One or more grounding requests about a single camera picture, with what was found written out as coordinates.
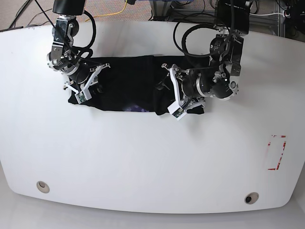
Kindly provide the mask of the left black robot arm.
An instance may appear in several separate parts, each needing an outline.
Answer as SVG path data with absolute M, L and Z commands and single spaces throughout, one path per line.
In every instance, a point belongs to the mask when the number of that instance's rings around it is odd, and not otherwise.
M 162 64 L 168 73 L 156 85 L 158 115 L 203 114 L 207 97 L 225 100 L 238 93 L 243 35 L 249 32 L 251 6 L 247 0 L 219 0 L 213 23 L 194 25 L 183 34 L 176 46 L 184 54 L 182 65 Z M 207 54 L 191 54 L 187 49 L 188 36 L 199 29 L 218 31 Z

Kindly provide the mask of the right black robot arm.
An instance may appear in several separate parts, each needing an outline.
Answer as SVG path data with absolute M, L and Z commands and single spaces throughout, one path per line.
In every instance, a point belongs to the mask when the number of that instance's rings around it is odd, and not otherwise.
M 96 38 L 96 23 L 93 16 L 85 10 L 85 0 L 56 0 L 52 12 L 58 15 L 53 25 L 53 43 L 48 54 L 48 65 L 55 71 L 66 75 L 72 81 L 72 88 L 79 93 L 84 86 L 96 84 L 99 70 L 109 67 L 91 59 L 92 46 Z M 74 46 L 74 37 L 79 31 L 77 16 L 85 14 L 92 23 L 92 37 L 84 47 Z

